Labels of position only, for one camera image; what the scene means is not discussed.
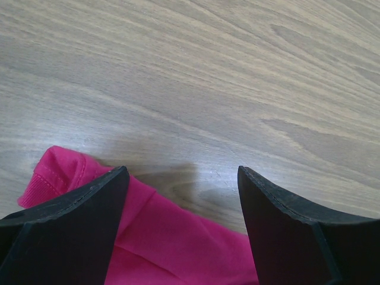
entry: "black object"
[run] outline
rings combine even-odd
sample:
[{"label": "black object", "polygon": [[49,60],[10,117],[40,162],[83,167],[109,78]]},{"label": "black object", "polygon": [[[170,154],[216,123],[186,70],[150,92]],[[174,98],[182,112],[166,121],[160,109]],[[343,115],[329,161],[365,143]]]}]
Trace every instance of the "black object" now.
[{"label": "black object", "polygon": [[128,184],[122,166],[0,220],[0,284],[104,285]]},{"label": "black object", "polygon": [[380,220],[321,206],[240,166],[260,285],[380,284]]}]

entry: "wood grain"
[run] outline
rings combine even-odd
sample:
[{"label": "wood grain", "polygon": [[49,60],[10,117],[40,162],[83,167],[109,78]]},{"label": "wood grain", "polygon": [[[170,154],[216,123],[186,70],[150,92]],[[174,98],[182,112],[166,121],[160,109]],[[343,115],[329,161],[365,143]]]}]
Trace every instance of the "wood grain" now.
[{"label": "wood grain", "polygon": [[51,145],[245,231],[250,166],[380,217],[375,0],[2,0],[0,214]]}]

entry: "gray wooden surface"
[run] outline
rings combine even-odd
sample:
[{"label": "gray wooden surface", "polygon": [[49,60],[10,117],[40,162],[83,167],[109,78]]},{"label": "gray wooden surface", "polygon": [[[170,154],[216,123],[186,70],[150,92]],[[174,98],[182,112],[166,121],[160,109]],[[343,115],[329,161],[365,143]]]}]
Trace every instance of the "gray wooden surface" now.
[{"label": "gray wooden surface", "polygon": [[379,138],[377,0],[0,1],[0,216],[56,144],[241,232],[240,164],[380,217]]}]

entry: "folded fabric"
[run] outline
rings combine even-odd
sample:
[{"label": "folded fabric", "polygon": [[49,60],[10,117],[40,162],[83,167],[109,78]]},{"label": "folded fabric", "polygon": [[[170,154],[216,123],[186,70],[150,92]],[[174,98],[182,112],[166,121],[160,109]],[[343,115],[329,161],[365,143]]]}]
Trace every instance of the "folded fabric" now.
[{"label": "folded fabric", "polygon": [[[88,155],[51,147],[18,203],[33,207],[110,169]],[[256,285],[258,279],[246,235],[179,208],[131,176],[105,284]]]}]

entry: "pink cloth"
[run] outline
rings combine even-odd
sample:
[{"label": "pink cloth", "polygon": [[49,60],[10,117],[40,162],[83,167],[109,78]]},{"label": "pink cloth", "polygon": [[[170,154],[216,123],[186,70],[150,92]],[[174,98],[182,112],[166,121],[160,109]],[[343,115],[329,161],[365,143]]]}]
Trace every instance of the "pink cloth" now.
[{"label": "pink cloth", "polygon": [[[109,171],[90,156],[49,148],[18,199],[33,207]],[[258,284],[246,235],[179,208],[130,177],[106,285]]]}]

